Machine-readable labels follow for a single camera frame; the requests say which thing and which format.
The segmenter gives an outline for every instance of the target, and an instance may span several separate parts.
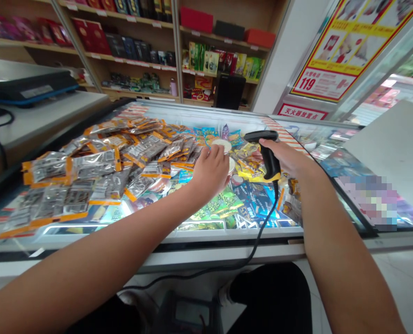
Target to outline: black pants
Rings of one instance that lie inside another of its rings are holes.
[[[312,333],[310,290],[294,263],[266,264],[236,276],[230,286],[234,302],[247,307],[229,330],[236,333]],[[114,296],[67,333],[139,333],[135,307]]]

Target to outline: floor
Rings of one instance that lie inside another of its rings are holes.
[[[374,255],[374,259],[383,273],[400,312],[408,334],[413,334],[413,251]],[[297,261],[309,283],[312,298],[312,321],[314,334],[331,334],[323,304],[307,260]],[[217,289],[236,275],[236,272],[215,273],[200,276],[189,281],[163,281],[151,287],[147,292],[140,292],[145,300],[160,304],[167,289],[175,290],[179,295],[211,300]],[[158,277],[137,275],[129,283],[145,285]],[[244,305],[234,304],[222,309],[224,333],[228,331],[237,317],[245,309]]]

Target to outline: black speaker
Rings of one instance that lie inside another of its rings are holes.
[[[214,107],[238,110],[244,93],[245,78],[218,72]]]

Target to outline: wooden shelf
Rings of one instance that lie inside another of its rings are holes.
[[[228,43],[230,45],[235,44],[235,45],[239,45],[239,46],[244,46],[244,47],[247,47],[247,48],[252,49],[254,51],[266,51],[266,52],[270,51],[270,49],[267,49],[267,48],[262,47],[262,46],[251,45],[251,44],[248,44],[247,42],[242,42],[242,41],[238,41],[238,40],[235,40],[235,39],[229,39],[229,38],[226,38],[226,37],[223,37],[223,36],[219,36],[219,35],[215,35],[215,34],[209,34],[209,33],[206,33],[206,32],[198,32],[198,31],[195,31],[195,30],[192,30],[192,29],[189,29],[189,28],[185,28],[183,26],[180,26],[180,31],[190,33],[190,34],[192,34],[193,36],[196,36],[196,37],[202,36],[202,37],[206,37],[206,38],[209,38],[209,39],[220,40],[220,41]]]
[[[61,46],[55,45],[46,45],[46,44],[35,44],[25,41],[16,41],[11,39],[0,39],[0,44],[11,44],[11,45],[19,45],[24,47],[29,47],[33,49],[41,49],[41,50],[48,50],[54,52],[61,52],[61,53],[69,53],[69,54],[78,54],[77,50],[72,48],[66,48]]]
[[[109,60],[109,61],[115,61],[116,63],[124,63],[128,65],[133,65],[133,66],[149,67],[149,68],[152,68],[153,70],[177,72],[177,68],[172,67],[172,66],[154,64],[154,63],[146,63],[146,62],[142,62],[138,60],[131,60],[131,59],[125,59],[125,58],[116,58],[114,56],[103,55],[101,53],[86,52],[85,54],[86,56],[90,58],[94,58],[94,59],[104,59],[104,60]]]
[[[67,7],[69,10],[95,13],[95,14],[98,14],[99,16],[101,16],[101,17],[108,16],[108,17],[113,17],[113,18],[117,18],[117,19],[127,20],[128,22],[131,22],[131,23],[133,23],[133,22],[144,23],[144,24],[152,25],[156,28],[172,29],[174,27],[174,25],[172,23],[157,21],[157,20],[153,20],[153,19],[142,18],[142,17],[139,17],[139,16],[120,14],[120,13],[117,13],[117,12],[109,12],[109,11],[105,11],[105,10],[101,10],[101,9],[95,9],[95,8],[92,8],[92,7],[89,7],[89,6],[86,6],[86,5],[80,5],[80,4],[74,3],[74,2],[67,2],[67,1],[60,0],[59,4],[63,7]]]
[[[217,74],[215,73],[209,73],[209,72],[203,72],[203,71],[190,71],[190,70],[183,69],[182,72],[186,74],[201,76],[201,77],[217,77]],[[247,79],[245,83],[246,84],[258,84],[259,81]]]
[[[159,97],[159,98],[168,98],[168,99],[176,99],[176,100],[179,99],[178,96],[172,96],[171,94],[134,92],[134,91],[130,91],[130,90],[122,90],[122,89],[109,88],[109,87],[103,87],[103,90],[121,92],[121,93],[124,93],[124,94],[130,94],[131,97],[146,96],[146,97]]]

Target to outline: black cable wire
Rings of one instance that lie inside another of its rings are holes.
[[[8,114],[10,116],[10,120],[8,122],[2,123],[0,124],[0,127],[4,126],[4,125],[8,125],[8,124],[12,124],[13,121],[15,120],[15,116],[11,113],[11,111],[4,109],[4,108],[0,108],[0,116],[3,116],[5,114]],[[0,142],[0,152],[1,152],[1,157],[2,157],[2,167],[4,170],[6,170],[8,168],[8,161],[7,161],[7,154],[6,154],[6,150],[4,149],[4,146],[1,144]]]
[[[211,273],[211,272],[215,272],[215,271],[232,271],[232,270],[239,270],[239,269],[245,267],[253,259],[253,256],[256,253],[256,249],[258,248],[259,241],[261,239],[262,231],[264,230],[265,226],[267,225],[268,219],[270,219],[271,214],[273,213],[273,211],[276,208],[277,201],[279,199],[279,185],[278,185],[277,181],[273,181],[273,188],[274,188],[274,191],[275,191],[275,200],[274,200],[274,203],[273,203],[273,207],[271,208],[270,212],[268,213],[267,217],[265,218],[264,223],[262,224],[261,229],[259,230],[258,237],[256,238],[256,240],[254,242],[253,250],[247,258],[237,262],[234,265],[212,267],[212,268],[208,268],[208,269],[198,271],[198,272],[196,272],[194,274],[191,274],[191,275],[186,275],[186,276],[184,276],[184,275],[160,276],[159,278],[156,278],[151,283],[149,283],[145,286],[129,285],[129,286],[125,286],[123,289],[121,289],[120,292],[124,291],[124,290],[129,290],[129,289],[146,290],[146,289],[150,288],[151,286],[153,286],[154,284],[156,284],[157,282],[167,280],[167,279],[189,280],[189,279],[193,279],[193,278],[196,278],[196,277],[199,277],[199,276],[202,276],[204,274]]]

